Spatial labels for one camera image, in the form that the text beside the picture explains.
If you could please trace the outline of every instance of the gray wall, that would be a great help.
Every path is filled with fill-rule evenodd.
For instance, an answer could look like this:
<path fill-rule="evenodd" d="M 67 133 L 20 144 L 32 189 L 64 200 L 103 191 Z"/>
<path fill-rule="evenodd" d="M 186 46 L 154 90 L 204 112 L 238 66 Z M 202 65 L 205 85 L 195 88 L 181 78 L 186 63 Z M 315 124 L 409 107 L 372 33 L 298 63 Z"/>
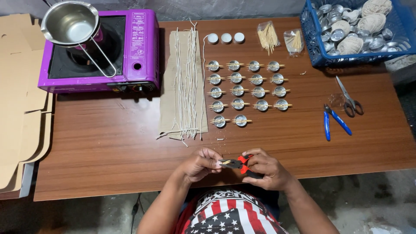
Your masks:
<path fill-rule="evenodd" d="M 47 0 L 50 3 L 59 0 Z M 300 13 L 305 0 L 84 0 L 98 10 L 146 8 L 156 11 L 159 21 L 210 20 L 248 17 L 283 17 Z M 30 13 L 45 15 L 42 0 L 0 0 L 0 15 Z"/>

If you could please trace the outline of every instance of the brown wood-grain tabletop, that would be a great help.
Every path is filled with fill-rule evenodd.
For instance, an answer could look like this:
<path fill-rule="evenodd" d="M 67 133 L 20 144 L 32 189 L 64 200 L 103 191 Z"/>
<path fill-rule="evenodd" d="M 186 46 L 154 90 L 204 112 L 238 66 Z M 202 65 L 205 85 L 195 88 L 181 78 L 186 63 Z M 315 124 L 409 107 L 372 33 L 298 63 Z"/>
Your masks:
<path fill-rule="evenodd" d="M 259 23 L 268 20 L 273 21 L 282 43 L 270 56 L 261 48 L 256 31 Z M 161 64 L 167 62 L 169 34 L 176 27 L 190 29 L 191 24 L 189 21 L 160 22 L 160 49 L 164 54 Z M 196 140 L 186 139 L 187 148 L 181 141 L 168 137 L 155 140 L 159 135 L 157 94 L 138 100 L 134 95 L 112 92 L 59 95 L 52 148 L 39 165 L 35 201 L 161 190 L 171 172 L 200 146 L 215 149 L 230 159 L 245 150 L 262 147 L 298 178 L 416 167 L 415 140 L 384 65 L 317 70 L 311 66 L 308 53 L 289 57 L 283 32 L 300 28 L 298 17 L 198 21 L 196 28 L 201 50 L 203 38 L 209 33 L 219 37 L 226 32 L 245 35 L 243 44 L 206 43 L 207 62 L 217 60 L 225 65 L 231 60 L 245 64 L 256 60 L 265 65 L 270 61 L 284 64 L 279 73 L 288 79 L 283 86 L 291 90 L 284 99 L 293 106 L 286 112 L 270 108 L 262 113 L 252 105 L 242 111 L 228 105 L 222 113 L 226 119 L 244 114 L 253 122 L 244 128 L 230 122 L 223 129 L 210 124 L 203 141 L 199 135 Z M 239 72 L 247 78 L 254 74 L 247 67 Z M 226 77 L 232 72 L 223 68 L 217 73 Z M 206 70 L 206 77 L 211 74 Z M 257 74 L 267 78 L 273 75 L 266 66 Z M 350 118 L 342 108 L 333 108 L 350 127 L 352 136 L 330 117 L 331 141 L 328 142 L 323 104 L 329 103 L 331 94 L 341 93 L 335 75 L 349 95 L 362 104 L 365 113 Z M 255 87 L 248 80 L 241 85 L 248 89 Z M 209 92 L 211 87 L 206 82 L 205 91 Z M 233 84 L 225 80 L 219 87 L 227 91 L 220 101 L 230 104 L 235 98 L 229 92 Z M 262 87 L 273 91 L 276 85 L 265 80 Z M 242 99 L 251 104 L 258 100 L 250 93 L 245 93 Z M 277 99 L 271 93 L 264 98 L 270 105 Z M 213 101 L 206 95 L 207 105 Z M 208 120 L 217 115 L 210 109 L 207 112 Z M 223 169 L 222 173 L 210 174 L 194 186 L 237 184 L 241 179 L 239 170 Z"/>

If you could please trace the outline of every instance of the blue pliers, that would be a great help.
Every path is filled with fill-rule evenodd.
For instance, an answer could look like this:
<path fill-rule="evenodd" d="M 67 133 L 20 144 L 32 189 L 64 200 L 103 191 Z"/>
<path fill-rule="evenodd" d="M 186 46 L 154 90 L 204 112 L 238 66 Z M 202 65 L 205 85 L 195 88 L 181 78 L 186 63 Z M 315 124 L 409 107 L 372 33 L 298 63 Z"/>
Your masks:
<path fill-rule="evenodd" d="M 329 115 L 332 115 L 332 117 L 341 125 L 341 127 L 345 130 L 345 132 L 348 133 L 348 135 L 352 135 L 351 130 L 345 124 L 345 122 L 335 113 L 335 111 L 331 110 L 331 108 L 327 104 L 324 104 L 324 126 L 327 141 L 331 140 L 331 134 L 329 132 Z"/>

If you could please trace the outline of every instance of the american flag shirt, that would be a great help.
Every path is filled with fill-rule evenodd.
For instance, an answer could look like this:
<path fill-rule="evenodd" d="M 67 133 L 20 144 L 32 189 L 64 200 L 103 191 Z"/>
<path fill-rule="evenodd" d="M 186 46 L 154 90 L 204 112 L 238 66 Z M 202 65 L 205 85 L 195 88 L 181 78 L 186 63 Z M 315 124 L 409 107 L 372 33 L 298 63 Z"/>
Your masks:
<path fill-rule="evenodd" d="M 182 213 L 175 233 L 289 234 L 255 197 L 230 188 L 211 190 L 194 199 Z"/>

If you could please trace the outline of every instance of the purple gas stove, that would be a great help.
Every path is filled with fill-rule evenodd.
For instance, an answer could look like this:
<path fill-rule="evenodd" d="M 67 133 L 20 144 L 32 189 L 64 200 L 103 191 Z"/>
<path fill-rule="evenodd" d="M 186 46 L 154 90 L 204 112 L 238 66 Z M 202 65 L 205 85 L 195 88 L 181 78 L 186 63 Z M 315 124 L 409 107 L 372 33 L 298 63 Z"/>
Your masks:
<path fill-rule="evenodd" d="M 160 88 L 159 24 L 152 10 L 99 12 L 105 32 L 103 52 L 116 68 L 101 58 L 94 62 L 46 40 L 38 87 L 52 93 L 115 91 L 147 92 Z"/>

